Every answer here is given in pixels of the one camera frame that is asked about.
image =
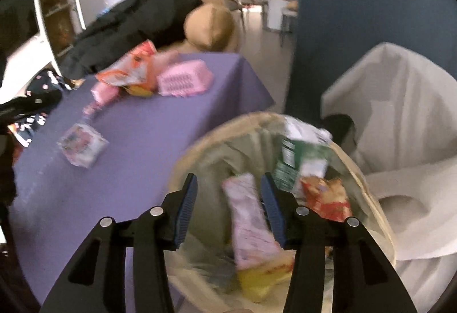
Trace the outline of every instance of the yellow package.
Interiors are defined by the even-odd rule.
[[[243,295],[261,302],[276,284],[291,278],[295,251],[284,251],[269,231],[252,174],[229,178],[222,187],[232,210],[232,245]]]
[[[257,267],[237,271],[243,295],[252,302],[261,302],[278,283],[291,279],[295,251],[280,252],[280,255]]]

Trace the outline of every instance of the white cloth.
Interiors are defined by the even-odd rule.
[[[380,199],[398,260],[411,260],[399,274],[426,312],[445,289],[432,282],[447,286],[457,269],[457,81],[423,56],[383,43],[323,95],[323,116],[336,113],[354,121],[351,157]],[[433,259],[447,255],[449,278]]]

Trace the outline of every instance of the metal bolt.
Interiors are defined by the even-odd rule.
[[[152,216],[160,216],[164,213],[164,210],[160,206],[157,206],[157,207],[153,207],[151,209],[150,213]]]
[[[350,217],[348,220],[347,220],[347,223],[350,225],[350,226],[359,226],[360,225],[360,221],[358,221],[358,219],[356,219],[355,217]]]
[[[304,206],[297,207],[295,211],[300,216],[306,216],[309,214],[309,208]]]
[[[113,224],[113,220],[110,217],[104,217],[100,220],[100,225],[104,228]]]

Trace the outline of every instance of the black bag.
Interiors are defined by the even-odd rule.
[[[70,80],[59,76],[54,71],[43,69],[28,85],[26,95],[32,96],[33,94],[43,93],[52,89],[58,89],[65,94],[73,88],[74,85]],[[36,131],[46,123],[48,114],[51,113],[56,106],[57,105],[45,107],[40,113],[24,117],[15,123],[16,134],[20,136],[18,140],[23,146],[28,147]]]

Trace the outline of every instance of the clothing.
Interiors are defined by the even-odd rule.
[[[60,90],[63,94],[66,94],[72,90],[73,84],[69,81],[60,77],[54,71],[49,69],[43,69],[32,79],[27,86],[26,95],[32,96],[33,94],[40,94],[53,89]],[[20,143],[28,147],[31,143],[37,130],[46,123],[47,116],[57,105],[50,105],[35,115],[23,117],[15,122],[15,132],[22,138]]]
[[[157,49],[185,39],[184,21],[201,0],[124,0],[79,34],[60,65],[62,74],[80,79],[109,67],[145,40]]]
[[[354,121],[351,157],[396,235],[397,259],[405,261],[398,273],[419,313],[457,271],[455,100],[450,74],[389,43],[373,48],[322,98],[324,117],[342,113]]]

